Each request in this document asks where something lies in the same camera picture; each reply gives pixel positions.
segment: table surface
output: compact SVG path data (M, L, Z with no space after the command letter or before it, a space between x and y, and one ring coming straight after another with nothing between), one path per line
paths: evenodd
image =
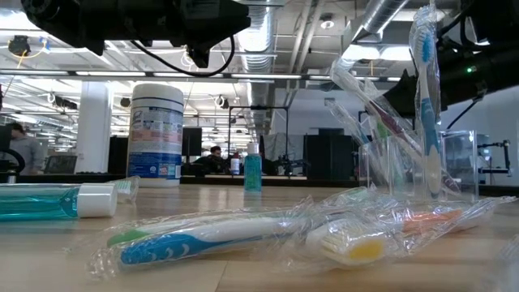
M160 268L127 273L110 281L86 277L86 257L63 252L81 238L124 221L215 209L288 207L312 195L322 200L333 188L265 187L244 195L241 187L185 185L142 189L136 206L119 205L110 219L0 224L0 292L4 291L471 291L485 264L519 233L519 203L500 206L492 222L448 234L407 260L357 271L318 275L273 273L271 264L246 252L207 255Z

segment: white cap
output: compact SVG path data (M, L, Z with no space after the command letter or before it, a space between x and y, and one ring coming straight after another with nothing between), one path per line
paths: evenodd
M260 146L257 143L247 144L247 154L258 154L260 153Z
M117 194L113 183L84 183L79 188L78 217L112 217Z

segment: small blue bottle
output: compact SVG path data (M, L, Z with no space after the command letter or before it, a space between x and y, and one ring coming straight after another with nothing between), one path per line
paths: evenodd
M245 191L261 192L261 156L256 143L247 145L247 156L244 161Z
M117 196L112 183L0 184L0 221L112 217Z

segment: desk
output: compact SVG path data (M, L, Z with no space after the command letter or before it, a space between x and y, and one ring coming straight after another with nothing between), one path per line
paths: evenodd
M490 224L446 235L408 260L311 276L271 273L267 263L235 252L92 282L83 271L85 259L71 259L62 252L77 238L124 221L223 208L286 207L307 195L322 200L338 191L341 189L265 187L261 197L244 197L241 187L143 189L136 208L120 205L117 216L111 219L1 223L0 291L462 292L470 291L471 282L483 274L485 263L519 233L519 204L508 204L498 209Z

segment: metal frame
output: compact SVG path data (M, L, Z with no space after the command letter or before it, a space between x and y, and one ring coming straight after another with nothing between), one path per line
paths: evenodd
M286 112L286 120L285 120L285 155L288 157L289 155L289 107L288 106L262 106L262 105L253 105L253 106L230 106L229 107L229 132L227 134L227 151L230 155L230 128L232 126L231 121L233 119L232 112L234 109L248 109L248 110L285 110Z

